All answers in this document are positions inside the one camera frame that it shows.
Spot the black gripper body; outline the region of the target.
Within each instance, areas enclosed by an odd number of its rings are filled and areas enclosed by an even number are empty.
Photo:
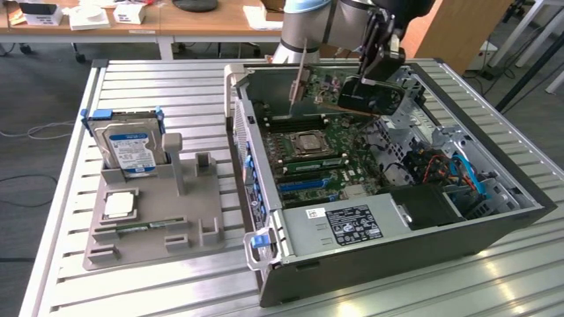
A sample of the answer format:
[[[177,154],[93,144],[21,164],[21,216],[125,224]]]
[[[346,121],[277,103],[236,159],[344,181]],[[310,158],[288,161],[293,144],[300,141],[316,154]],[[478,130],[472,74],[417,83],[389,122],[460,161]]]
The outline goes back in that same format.
[[[414,18],[429,13],[434,0],[374,0],[373,4],[394,16],[396,28],[405,30]]]

